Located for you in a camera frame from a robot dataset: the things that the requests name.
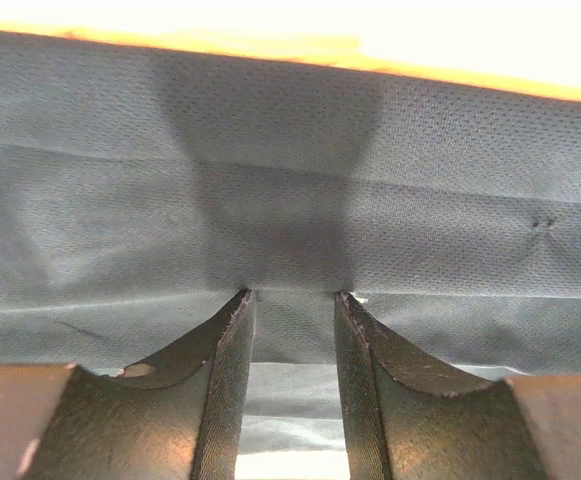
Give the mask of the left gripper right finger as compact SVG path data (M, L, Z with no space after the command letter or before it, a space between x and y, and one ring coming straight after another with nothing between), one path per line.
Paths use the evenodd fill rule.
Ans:
M439 360L350 294L334 297L334 337L351 478L546 478L506 382Z

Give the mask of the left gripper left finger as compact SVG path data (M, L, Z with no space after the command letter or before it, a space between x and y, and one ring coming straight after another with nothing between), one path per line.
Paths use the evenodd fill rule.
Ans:
M231 479L255 324L241 290L121 375L73 368L23 479Z

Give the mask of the black t shirt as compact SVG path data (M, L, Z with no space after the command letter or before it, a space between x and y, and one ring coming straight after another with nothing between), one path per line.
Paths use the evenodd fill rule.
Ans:
M257 295L241 449L339 450L333 295L581 373L581 103L0 33L0 363L111 372Z

